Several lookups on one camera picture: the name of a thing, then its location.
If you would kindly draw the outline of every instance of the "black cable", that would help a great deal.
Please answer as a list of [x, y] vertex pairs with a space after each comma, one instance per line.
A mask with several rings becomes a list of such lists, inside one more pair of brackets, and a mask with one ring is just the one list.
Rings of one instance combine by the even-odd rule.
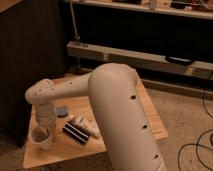
[[202, 138], [205, 134], [208, 134], [209, 132], [212, 132], [212, 131], [213, 131], [213, 129], [210, 129], [210, 130], [207, 130], [207, 131], [203, 132], [203, 133], [199, 136], [199, 138], [198, 138], [198, 140], [197, 140], [197, 143], [196, 143], [196, 155], [197, 155], [198, 161], [199, 161], [205, 168], [207, 168], [207, 169], [209, 169], [209, 170], [213, 170], [213, 168], [207, 166], [207, 165], [203, 162], [203, 160], [201, 160], [201, 158], [200, 158], [200, 156], [199, 156], [199, 153], [198, 153], [198, 146], [199, 146], [198, 144], [199, 144], [201, 138]]
[[188, 143], [188, 144], [184, 144], [184, 145], [180, 148], [180, 150], [178, 151], [178, 169], [179, 169], [179, 171], [181, 171], [181, 167], [180, 167], [180, 155], [181, 155], [182, 150], [183, 150], [185, 147], [187, 147], [187, 146], [199, 146], [199, 147], [205, 148], [205, 149], [207, 149], [207, 150], [213, 151], [213, 149], [211, 149], [210, 147], [205, 146], [205, 145], [202, 145], [202, 144], [197, 144], [197, 143]]
[[[211, 73], [210, 73], [210, 75], [209, 75], [209, 78], [208, 78], [208, 81], [211, 80], [212, 76], [213, 76], [213, 71], [211, 71]], [[204, 107], [204, 109], [205, 109], [207, 115], [208, 115], [211, 119], [213, 119], [213, 115], [209, 112], [209, 110], [208, 110], [208, 108], [207, 108], [207, 106], [206, 106], [206, 103], [205, 103], [205, 95], [206, 95], [206, 89], [207, 89], [207, 88], [208, 88], [208, 82], [207, 82], [207, 85], [206, 85], [206, 87], [204, 88], [204, 91], [203, 91], [203, 98], [202, 98], [202, 99], [203, 99], [203, 107]], [[199, 148], [199, 147], [202, 147], [202, 148], [208, 149], [208, 150], [210, 150], [210, 151], [213, 151], [212, 148], [210, 148], [210, 147], [208, 147], [208, 146], [205, 146], [205, 145], [202, 145], [202, 144], [199, 144], [201, 138], [202, 138], [205, 134], [207, 134], [207, 133], [209, 133], [209, 132], [212, 132], [212, 131], [213, 131], [213, 129], [210, 129], [210, 130], [207, 130], [207, 131], [203, 132], [203, 133], [199, 136], [199, 138], [197, 139], [197, 142], [196, 142], [196, 143], [184, 144], [184, 145], [180, 148], [180, 150], [178, 151], [178, 169], [179, 169], [180, 171], [181, 171], [181, 167], [180, 167], [180, 154], [181, 154], [181, 151], [182, 151], [185, 147], [190, 146], [190, 145], [193, 145], [193, 146], [196, 147], [196, 156], [197, 156], [197, 158], [198, 158], [198, 161], [203, 165], [203, 167], [205, 167], [205, 168], [208, 169], [208, 170], [212, 170], [212, 171], [213, 171], [213, 168], [207, 166], [207, 165], [203, 162], [203, 160], [200, 158], [200, 155], [199, 155], [199, 153], [198, 153], [198, 148]], [[210, 136], [210, 143], [211, 143], [211, 145], [213, 146], [213, 133], [212, 133], [211, 136]]]

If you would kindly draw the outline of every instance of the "wooden tabletop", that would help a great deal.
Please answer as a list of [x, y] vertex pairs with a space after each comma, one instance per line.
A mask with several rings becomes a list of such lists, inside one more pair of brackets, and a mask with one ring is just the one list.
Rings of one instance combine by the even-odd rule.
[[[167, 131], [141, 82], [138, 83], [137, 90], [155, 138], [161, 139], [167, 137]], [[88, 119], [95, 120], [88, 97], [68, 98], [55, 101], [56, 107], [64, 105], [68, 107], [69, 114], [82, 115]], [[65, 135], [62, 132], [62, 127], [67, 120], [68, 118], [57, 118], [56, 139], [49, 150], [41, 150], [27, 139], [23, 161], [24, 168], [47, 165], [106, 151], [102, 138], [94, 139], [91, 137], [86, 145], [81, 145]], [[32, 109], [29, 132], [31, 132], [36, 125], [35, 110]]]

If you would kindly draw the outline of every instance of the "blue object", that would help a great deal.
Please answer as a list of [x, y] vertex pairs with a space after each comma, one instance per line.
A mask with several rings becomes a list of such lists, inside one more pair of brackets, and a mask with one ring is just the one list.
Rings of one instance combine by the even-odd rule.
[[62, 107], [56, 108], [56, 114], [59, 118], [64, 118], [64, 117], [68, 116], [67, 106], [62, 106]]

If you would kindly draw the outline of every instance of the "white cup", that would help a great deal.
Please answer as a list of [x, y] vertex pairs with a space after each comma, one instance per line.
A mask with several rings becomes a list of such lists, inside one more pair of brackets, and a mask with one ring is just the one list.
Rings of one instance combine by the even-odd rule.
[[48, 129], [47, 133], [41, 127], [36, 127], [30, 133], [30, 141], [38, 145], [41, 149], [48, 150], [53, 144], [53, 130], [52, 127]]

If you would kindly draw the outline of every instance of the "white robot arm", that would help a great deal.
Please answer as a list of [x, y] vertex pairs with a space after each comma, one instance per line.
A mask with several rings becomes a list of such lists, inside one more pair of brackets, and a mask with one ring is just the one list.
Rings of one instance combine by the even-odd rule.
[[89, 96], [90, 104], [116, 171], [166, 171], [136, 91], [138, 75], [122, 64], [105, 64], [92, 73], [54, 85], [38, 82], [26, 92], [39, 125], [55, 120], [52, 100]]

